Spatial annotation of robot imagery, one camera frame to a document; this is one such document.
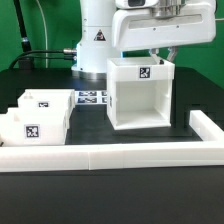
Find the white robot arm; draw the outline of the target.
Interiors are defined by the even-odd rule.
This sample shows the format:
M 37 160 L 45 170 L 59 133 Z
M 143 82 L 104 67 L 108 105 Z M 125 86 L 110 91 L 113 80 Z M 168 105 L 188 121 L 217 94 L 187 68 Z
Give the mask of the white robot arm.
M 173 61 L 178 48 L 216 35 L 216 0 L 80 0 L 82 37 L 72 71 L 104 79 L 106 61 L 127 51 L 161 48 Z

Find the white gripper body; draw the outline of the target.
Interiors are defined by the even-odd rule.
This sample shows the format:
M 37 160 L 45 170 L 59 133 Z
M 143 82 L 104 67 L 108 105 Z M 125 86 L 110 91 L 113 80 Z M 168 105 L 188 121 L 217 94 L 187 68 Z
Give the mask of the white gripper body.
M 112 46 L 119 51 L 211 42 L 216 0 L 115 0 Z

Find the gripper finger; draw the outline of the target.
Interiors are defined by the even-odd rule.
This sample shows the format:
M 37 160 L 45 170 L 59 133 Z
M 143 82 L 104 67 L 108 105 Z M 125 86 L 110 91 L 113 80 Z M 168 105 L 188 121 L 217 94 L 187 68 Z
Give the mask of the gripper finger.
M 162 65 L 164 61 L 158 56 L 158 49 L 150 49 L 149 54 L 154 65 Z
M 174 47 L 169 47 L 168 50 L 169 50 L 169 54 L 167 56 L 167 60 L 169 62 L 173 62 L 175 57 L 178 54 L 178 48 L 176 46 L 174 46 Z

